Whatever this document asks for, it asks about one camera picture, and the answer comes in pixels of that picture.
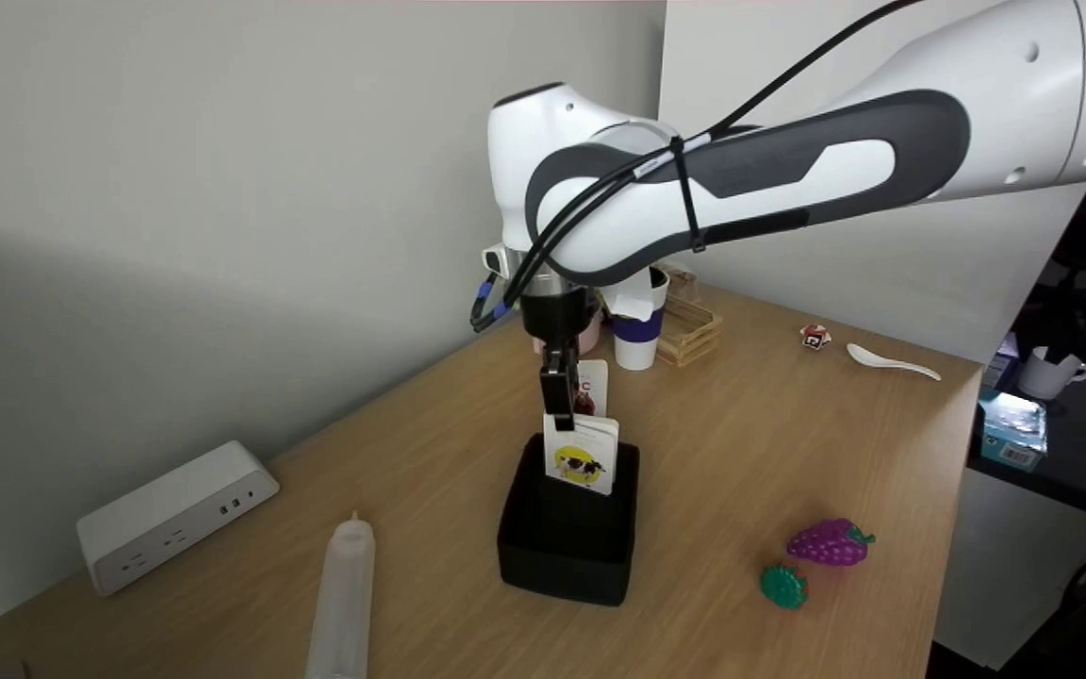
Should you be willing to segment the stack of wooden coasters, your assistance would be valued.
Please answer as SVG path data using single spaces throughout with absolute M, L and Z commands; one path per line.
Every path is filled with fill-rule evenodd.
M 658 340 L 658 357 L 684 367 L 718 347 L 721 317 L 706 306 L 698 277 L 689 271 L 661 265 L 668 288 Z

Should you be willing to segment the paper cup with purple band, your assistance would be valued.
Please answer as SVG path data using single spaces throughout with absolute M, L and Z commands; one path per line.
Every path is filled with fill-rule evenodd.
M 611 315 L 615 360 L 624 370 L 651 369 L 661 336 L 669 275 L 651 266 L 616 284 L 603 296 Z

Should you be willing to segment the translucent squeeze bottle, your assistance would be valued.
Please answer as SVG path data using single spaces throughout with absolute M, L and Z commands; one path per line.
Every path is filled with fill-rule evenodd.
M 329 538 L 304 679 L 367 679 L 375 552 L 357 512 Z

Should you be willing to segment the white power strip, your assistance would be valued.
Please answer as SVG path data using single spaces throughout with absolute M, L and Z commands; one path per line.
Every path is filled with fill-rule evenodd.
M 279 490 L 253 453 L 229 441 L 96 508 L 76 524 L 94 593 L 128 588 Z

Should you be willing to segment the white mug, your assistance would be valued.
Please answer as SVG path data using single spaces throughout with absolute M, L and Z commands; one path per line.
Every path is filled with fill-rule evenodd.
M 1018 390 L 1039 401 L 1051 401 L 1069 383 L 1086 381 L 1086 362 L 1074 354 L 1055 351 L 1047 345 L 1031 349 L 1016 378 Z

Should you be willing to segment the black box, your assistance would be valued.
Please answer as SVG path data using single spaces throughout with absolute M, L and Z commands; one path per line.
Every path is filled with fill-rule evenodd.
M 543 596 L 617 607 L 628 596 L 636 545 L 637 447 L 617 447 L 611 494 L 555 480 L 543 435 L 525 444 L 497 532 L 505 584 Z

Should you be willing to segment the green toy berry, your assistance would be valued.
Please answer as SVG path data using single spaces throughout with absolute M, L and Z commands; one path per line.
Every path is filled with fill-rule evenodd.
M 809 601 L 809 579 L 793 563 L 765 567 L 760 574 L 760 589 L 768 601 L 783 609 L 801 609 Z

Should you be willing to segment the blue carton box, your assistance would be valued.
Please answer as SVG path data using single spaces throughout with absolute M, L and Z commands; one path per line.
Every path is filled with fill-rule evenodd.
M 978 392 L 982 433 L 978 455 L 1021 471 L 1034 471 L 1047 458 L 1047 413 L 1040 403 L 983 388 Z

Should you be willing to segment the purple toy berry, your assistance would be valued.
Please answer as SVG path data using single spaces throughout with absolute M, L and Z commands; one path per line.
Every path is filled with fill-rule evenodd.
M 790 557 L 810 559 L 820 566 L 853 567 L 867 559 L 876 536 L 867 535 L 849 519 L 817 521 L 787 541 Z

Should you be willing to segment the white plastic spoon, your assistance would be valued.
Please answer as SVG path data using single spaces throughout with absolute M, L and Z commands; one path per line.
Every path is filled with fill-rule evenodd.
M 908 361 L 879 356 L 879 354 L 867 351 L 864 347 L 856 343 L 846 344 L 846 351 L 854 361 L 858 362 L 859 365 L 871 367 L 871 369 L 906 370 L 906 373 L 924 375 L 924 377 L 927 377 L 931 381 L 940 382 L 940 374 L 930 369 L 930 367 L 913 364 Z

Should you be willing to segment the small book with cow picture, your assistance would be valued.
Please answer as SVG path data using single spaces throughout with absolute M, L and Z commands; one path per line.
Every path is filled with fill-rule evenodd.
M 573 429 L 557 429 L 556 417 L 543 414 L 544 471 L 552 480 L 613 493 L 619 444 L 619 422 L 576 414 Z

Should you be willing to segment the small white and red book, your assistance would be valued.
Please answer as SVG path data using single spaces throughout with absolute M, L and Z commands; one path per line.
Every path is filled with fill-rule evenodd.
M 606 417 L 608 408 L 609 367 L 603 359 L 578 362 L 578 383 L 573 407 L 577 414 Z

